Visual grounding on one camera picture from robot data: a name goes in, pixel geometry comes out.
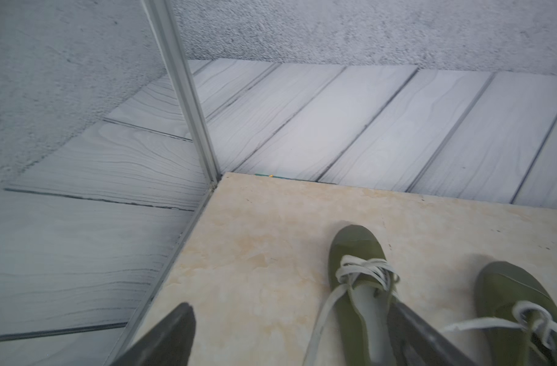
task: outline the white shoelace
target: white shoelace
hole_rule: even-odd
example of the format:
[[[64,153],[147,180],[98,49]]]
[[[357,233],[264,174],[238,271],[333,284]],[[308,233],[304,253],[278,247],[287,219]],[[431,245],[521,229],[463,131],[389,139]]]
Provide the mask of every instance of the white shoelace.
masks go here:
[[[396,274],[394,268],[386,260],[379,258],[363,260],[353,255],[344,255],[340,262],[340,268],[335,271],[335,277],[341,285],[333,289],[331,294],[329,294],[317,316],[313,332],[311,333],[311,340],[303,360],[303,366],[312,366],[315,363],[321,332],[323,332],[329,312],[340,297],[352,288],[360,274],[367,274],[376,279],[382,285],[385,292],[391,289],[393,283],[399,282],[398,274]],[[397,299],[399,298],[396,292],[392,292],[392,295]]]
[[[530,310],[538,311],[540,317],[529,325],[524,319],[524,313]],[[553,321],[551,314],[542,306],[530,301],[519,301],[512,307],[512,315],[518,323],[502,318],[476,318],[460,321],[446,326],[442,332],[453,332],[456,330],[486,329],[486,328],[513,328],[531,330],[537,334],[543,345],[552,350],[554,345],[549,341],[552,332],[557,333],[557,323]]]

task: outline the marble slab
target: marble slab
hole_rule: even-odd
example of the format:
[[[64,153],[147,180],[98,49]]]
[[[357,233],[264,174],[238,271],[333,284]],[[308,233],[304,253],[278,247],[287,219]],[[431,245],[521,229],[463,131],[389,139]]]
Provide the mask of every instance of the marble slab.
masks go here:
[[[191,69],[195,62],[189,61]],[[218,59],[195,73],[195,89],[204,117],[233,102],[240,92],[256,84],[277,65],[270,62]],[[169,75],[143,87],[106,116],[108,121],[129,124],[174,136],[191,138]]]
[[[376,235],[401,300],[435,328],[475,317],[475,277],[492,260],[529,271],[557,303],[557,210],[227,173],[136,340],[189,302],[190,365],[300,365],[329,293],[329,246],[348,223]],[[480,331],[447,337],[490,363]],[[344,365],[333,314],[317,364]]]
[[[405,192],[471,109],[490,75],[419,70],[319,181]]]

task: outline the aluminum frame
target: aluminum frame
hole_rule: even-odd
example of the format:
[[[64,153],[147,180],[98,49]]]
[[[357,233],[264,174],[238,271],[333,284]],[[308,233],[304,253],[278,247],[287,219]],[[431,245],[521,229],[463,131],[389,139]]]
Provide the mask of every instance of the aluminum frame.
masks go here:
[[[149,17],[150,27],[161,50],[172,88],[177,94],[183,116],[187,121],[201,168],[210,186],[215,188],[222,175],[205,125],[201,103],[195,91],[195,83],[172,6],[169,0],[142,0],[142,5]]]
[[[193,232],[193,229],[195,228],[197,221],[199,221],[199,218],[201,217],[201,214],[203,213],[205,206],[207,206],[212,194],[214,194],[214,190],[212,187],[210,187],[209,190],[201,199],[201,201],[199,202],[199,206],[197,206],[197,209],[195,209],[195,212],[191,217],[191,221],[189,221],[187,227],[185,228],[185,230],[183,230],[181,236],[179,236],[175,250],[173,250],[173,253],[169,255],[165,263],[165,266],[163,266],[155,281],[152,283],[152,285],[150,285],[150,288],[144,294],[142,300],[140,301],[140,304],[138,304],[138,307],[136,308],[135,312],[132,314],[132,317],[128,321],[128,324],[126,325],[126,327],[122,331],[122,334],[118,338],[118,341],[116,341],[116,344],[112,348],[112,351],[108,355],[107,359],[104,361],[103,366],[111,365],[112,362],[114,362],[119,356],[124,354],[124,352],[132,345],[132,341],[136,336],[136,331],[140,327],[144,316],[149,311],[150,306],[152,305],[152,301],[160,291],[163,282],[165,281],[165,278],[167,277],[168,273],[171,271],[172,265],[175,263],[175,260],[179,256],[179,253],[181,252],[181,250],[185,246],[185,243],[191,236],[191,233]]]

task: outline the beige marble tile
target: beige marble tile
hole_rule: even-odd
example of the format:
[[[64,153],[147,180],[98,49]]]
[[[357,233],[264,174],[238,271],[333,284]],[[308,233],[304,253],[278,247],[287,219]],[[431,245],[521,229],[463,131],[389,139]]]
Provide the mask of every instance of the beige marble tile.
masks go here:
[[[329,245],[347,223],[374,232],[402,301],[436,328],[475,317],[473,282],[493,258],[525,268],[557,302],[557,210],[228,173],[137,339],[189,302],[191,365],[300,364],[329,292]],[[343,365],[337,328],[332,314],[318,365]],[[488,364],[477,331],[447,337]]]

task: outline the shoe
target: shoe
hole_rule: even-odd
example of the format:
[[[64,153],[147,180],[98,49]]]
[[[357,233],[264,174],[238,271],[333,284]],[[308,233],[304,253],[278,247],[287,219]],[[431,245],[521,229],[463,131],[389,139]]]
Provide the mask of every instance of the shoe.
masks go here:
[[[303,365],[313,365],[334,305],[348,366],[396,364],[386,317],[390,302],[397,299],[399,278],[370,230],[349,225],[337,233],[329,250],[328,275],[332,292],[315,322]]]
[[[508,262],[490,263],[474,299],[480,318],[450,328],[485,329],[494,366],[557,366],[557,306],[535,277]]]

